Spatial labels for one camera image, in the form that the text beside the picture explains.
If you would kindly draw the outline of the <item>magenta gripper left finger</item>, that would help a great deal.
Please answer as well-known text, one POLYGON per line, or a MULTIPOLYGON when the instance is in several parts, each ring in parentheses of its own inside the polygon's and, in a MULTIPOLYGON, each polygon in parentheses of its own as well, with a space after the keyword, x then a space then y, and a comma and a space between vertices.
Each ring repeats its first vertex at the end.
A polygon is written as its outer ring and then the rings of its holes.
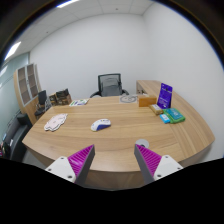
POLYGON ((46 168, 56 176, 83 186, 95 156, 95 147, 90 145, 69 157, 61 156, 46 168))

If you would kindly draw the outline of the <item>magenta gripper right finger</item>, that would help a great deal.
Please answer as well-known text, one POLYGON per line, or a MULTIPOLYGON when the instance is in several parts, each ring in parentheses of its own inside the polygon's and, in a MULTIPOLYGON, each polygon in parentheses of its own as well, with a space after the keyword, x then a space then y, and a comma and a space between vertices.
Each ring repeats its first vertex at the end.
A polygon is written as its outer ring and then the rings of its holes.
POLYGON ((161 156, 138 144, 135 145, 134 155, 145 184, 152 183, 182 169, 182 166, 171 156, 161 156))

